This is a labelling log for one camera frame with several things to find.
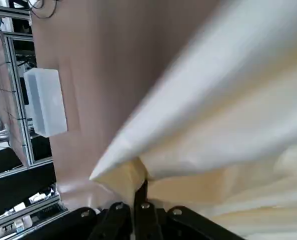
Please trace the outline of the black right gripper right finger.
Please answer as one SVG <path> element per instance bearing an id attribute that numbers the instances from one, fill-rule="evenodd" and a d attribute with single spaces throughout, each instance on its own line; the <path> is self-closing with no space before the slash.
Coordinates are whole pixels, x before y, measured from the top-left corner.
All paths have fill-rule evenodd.
<path id="1" fill-rule="evenodd" d="M 240 240 L 241 237 L 195 211 L 177 205 L 156 207 L 147 198 L 145 180 L 134 196 L 134 234 L 137 240 Z"/>

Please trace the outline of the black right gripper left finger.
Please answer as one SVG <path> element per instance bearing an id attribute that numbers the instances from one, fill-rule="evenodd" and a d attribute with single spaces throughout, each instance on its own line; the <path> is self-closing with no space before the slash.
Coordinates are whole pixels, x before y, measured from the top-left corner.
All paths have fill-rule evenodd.
<path id="1" fill-rule="evenodd" d="M 100 213 L 81 207 L 41 227 L 39 240 L 128 240 L 132 232 L 128 205 L 116 202 Z"/>

